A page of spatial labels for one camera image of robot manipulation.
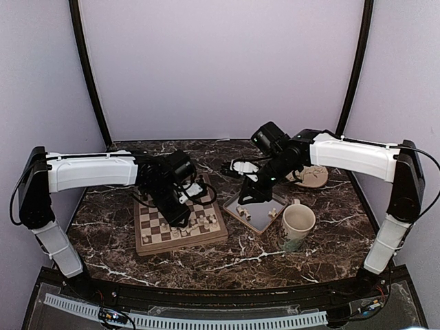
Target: robotic arm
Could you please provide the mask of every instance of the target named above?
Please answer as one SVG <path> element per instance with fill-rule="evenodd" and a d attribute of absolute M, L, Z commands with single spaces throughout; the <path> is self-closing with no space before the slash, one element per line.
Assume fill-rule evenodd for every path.
<path fill-rule="evenodd" d="M 126 151 L 61 155 L 36 147 L 19 180 L 21 222 L 15 224 L 35 234 L 64 276 L 84 276 L 85 265 L 56 220 L 50 194 L 100 185 L 137 186 L 141 195 L 152 197 L 171 226 L 186 226 L 190 209 L 185 203 L 206 194 L 206 184 L 196 176 L 195 165 L 181 150 L 153 157 Z"/>
<path fill-rule="evenodd" d="M 327 131 L 305 129 L 289 137 L 273 122 L 253 136 L 255 145 L 271 159 L 261 168 L 250 162 L 232 161 L 229 170 L 245 175 L 239 204 L 272 199 L 272 187 L 303 166 L 338 167 L 379 177 L 393 183 L 390 204 L 376 240 L 360 272 L 381 274 L 409 227 L 418 220 L 425 180 L 413 142 L 377 144 L 338 138 Z"/>

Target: chessboard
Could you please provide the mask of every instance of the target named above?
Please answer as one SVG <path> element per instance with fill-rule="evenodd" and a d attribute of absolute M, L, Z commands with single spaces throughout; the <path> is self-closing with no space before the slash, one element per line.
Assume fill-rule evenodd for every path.
<path fill-rule="evenodd" d="M 208 175 L 203 179 L 209 183 Z M 212 191 L 200 201 L 210 201 Z M 152 204 L 151 197 L 144 200 Z M 182 247 L 208 244 L 228 238 L 228 231 L 221 216 L 219 204 L 215 201 L 207 206 L 187 201 L 191 210 L 186 228 L 171 228 L 157 208 L 148 208 L 135 201 L 136 252 L 140 256 L 157 254 Z"/>

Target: white backdrop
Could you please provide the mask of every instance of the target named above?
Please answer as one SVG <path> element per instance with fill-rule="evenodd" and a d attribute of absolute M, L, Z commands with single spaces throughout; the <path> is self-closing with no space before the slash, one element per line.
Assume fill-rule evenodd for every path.
<path fill-rule="evenodd" d="M 93 0 L 82 21 L 114 140 L 335 129 L 363 0 Z"/>

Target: mug rim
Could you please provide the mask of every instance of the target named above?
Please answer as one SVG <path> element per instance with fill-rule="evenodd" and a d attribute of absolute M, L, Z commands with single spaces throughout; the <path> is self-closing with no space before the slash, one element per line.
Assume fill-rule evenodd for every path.
<path fill-rule="evenodd" d="M 285 213 L 292 206 L 301 206 L 303 208 L 306 208 L 306 209 L 310 210 L 310 212 L 313 215 L 313 224 L 309 228 L 307 228 L 307 229 L 296 229 L 296 228 L 294 228 L 294 227 L 292 227 L 291 225 L 288 224 L 288 222 L 286 221 L 286 218 L 285 218 Z M 290 229 L 295 230 L 297 232 L 308 232 L 308 231 L 310 231 L 316 225 L 316 215 L 315 215 L 315 212 L 309 206 L 307 206 L 307 205 L 304 205 L 304 204 L 291 204 L 288 207 L 286 207 L 286 209 L 284 209 L 284 212 L 283 212 L 283 223 L 287 227 L 289 227 Z"/>

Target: white wall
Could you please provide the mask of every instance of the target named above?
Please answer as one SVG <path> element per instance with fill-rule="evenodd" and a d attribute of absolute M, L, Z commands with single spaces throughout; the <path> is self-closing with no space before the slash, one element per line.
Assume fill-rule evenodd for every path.
<path fill-rule="evenodd" d="M 335 129 L 363 0 L 81 1 L 114 140 Z"/>
<path fill-rule="evenodd" d="M 0 0 L 0 320 L 20 329 L 40 267 L 34 236 L 9 221 L 8 203 L 34 146 L 105 149 L 81 71 L 68 1 Z M 81 191 L 53 196 L 66 227 Z"/>
<path fill-rule="evenodd" d="M 376 1 L 362 75 L 346 136 L 381 142 L 404 138 L 440 160 L 440 1 Z M 421 156 L 427 206 L 438 170 Z M 381 219 L 391 186 L 359 176 Z M 440 204 L 417 222 L 397 261 L 406 263 L 430 327 L 440 329 Z"/>

